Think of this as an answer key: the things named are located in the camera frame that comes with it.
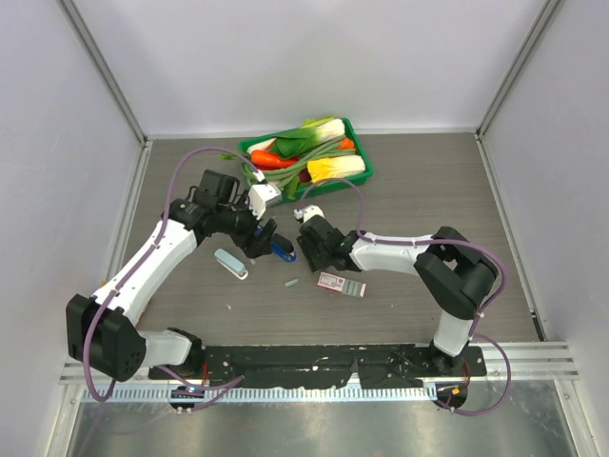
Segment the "staple box red white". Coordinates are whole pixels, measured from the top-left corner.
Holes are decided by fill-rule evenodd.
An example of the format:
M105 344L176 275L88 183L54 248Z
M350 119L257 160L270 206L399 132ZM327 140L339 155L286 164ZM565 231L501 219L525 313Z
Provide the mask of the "staple box red white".
M327 272L321 272L317 281L317 286L331 291L339 292L343 295L353 297L364 297L366 284L355 280L346 279Z

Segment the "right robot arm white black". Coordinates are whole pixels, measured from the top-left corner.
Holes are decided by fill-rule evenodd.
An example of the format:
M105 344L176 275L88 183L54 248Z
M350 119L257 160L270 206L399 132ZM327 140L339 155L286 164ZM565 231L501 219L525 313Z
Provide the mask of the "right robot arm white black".
M357 230L344 234L317 208L297 210L295 219L297 241L313 271L382 270L419 277L441 308L429 364L442 376L462 367L478 313L500 276L488 252L451 227L423 237L387 237Z

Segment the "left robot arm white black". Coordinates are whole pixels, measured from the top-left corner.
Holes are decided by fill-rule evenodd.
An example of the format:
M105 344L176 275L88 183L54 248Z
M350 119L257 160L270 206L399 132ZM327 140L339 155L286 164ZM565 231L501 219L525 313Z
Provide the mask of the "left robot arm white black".
M276 223L265 222L279 189L260 180L240 195L236 178L204 172L188 198L170 202L154 231L115 277L90 297L75 295L67 304L69 356L118 382L141 367L167 366L181 379L195 378L204 365L200 338L178 328L140 332L136 326L170 273L205 239L229 236L246 257L272 252Z

